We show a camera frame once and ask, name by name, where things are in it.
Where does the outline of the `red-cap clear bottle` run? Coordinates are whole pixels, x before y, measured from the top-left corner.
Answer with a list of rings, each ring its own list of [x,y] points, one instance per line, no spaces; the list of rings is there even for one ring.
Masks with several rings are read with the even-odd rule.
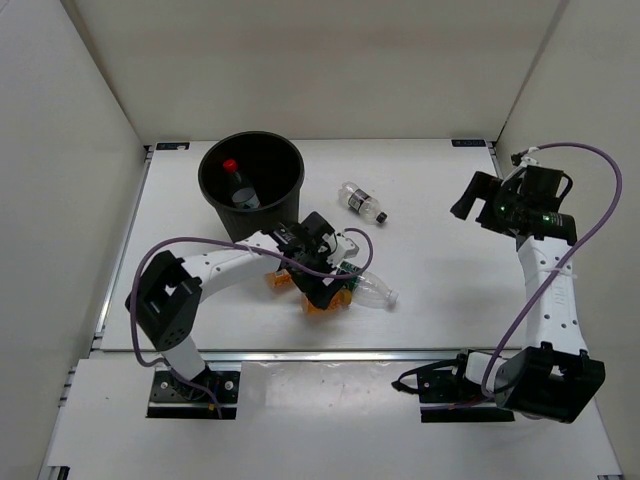
[[[222,166],[227,175],[229,196],[234,206],[242,210],[260,208],[257,192],[248,177],[240,172],[237,162],[227,159]]]

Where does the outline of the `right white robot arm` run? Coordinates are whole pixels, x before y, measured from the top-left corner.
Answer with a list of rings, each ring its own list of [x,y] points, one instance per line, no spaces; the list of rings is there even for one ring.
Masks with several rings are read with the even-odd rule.
[[[560,211],[573,186],[561,170],[524,166],[502,180],[478,171],[452,214],[466,219],[478,200],[477,222],[512,237],[523,271],[527,308],[525,341],[511,358],[471,351],[449,375],[460,399],[482,393],[496,406],[524,415],[572,423],[605,380],[582,336],[572,261],[578,243],[575,220]]]

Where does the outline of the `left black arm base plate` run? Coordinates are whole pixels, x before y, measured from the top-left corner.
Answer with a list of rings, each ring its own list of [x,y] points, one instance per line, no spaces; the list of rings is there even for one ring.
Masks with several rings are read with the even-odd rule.
[[[208,365],[208,376],[197,380],[213,395],[179,381],[170,371],[156,369],[148,397],[146,417],[150,419],[235,420],[239,399],[239,368]]]

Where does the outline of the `large clear green-label bottle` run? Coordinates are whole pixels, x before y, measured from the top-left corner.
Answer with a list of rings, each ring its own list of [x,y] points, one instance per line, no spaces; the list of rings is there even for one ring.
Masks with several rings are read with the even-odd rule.
[[[337,307],[357,305],[390,310],[395,307],[398,292],[390,289],[379,277],[368,271],[346,280],[337,294]]]

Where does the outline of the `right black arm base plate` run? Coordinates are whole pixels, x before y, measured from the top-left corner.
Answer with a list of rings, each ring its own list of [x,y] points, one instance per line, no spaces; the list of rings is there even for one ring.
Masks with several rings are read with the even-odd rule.
[[[499,409],[464,377],[467,355],[439,360],[405,371],[391,383],[400,393],[415,395],[423,424],[510,423],[512,412]]]

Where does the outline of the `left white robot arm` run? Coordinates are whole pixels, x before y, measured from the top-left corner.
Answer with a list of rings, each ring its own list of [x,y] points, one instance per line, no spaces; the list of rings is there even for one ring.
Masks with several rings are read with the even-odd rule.
[[[177,373],[177,391],[198,400],[210,386],[208,367],[191,336],[201,303],[225,288],[285,269],[308,301],[324,310],[346,283],[340,265],[358,251],[345,233],[313,212],[302,223],[280,223],[209,253],[183,258],[161,251],[136,276],[125,306],[132,326]]]

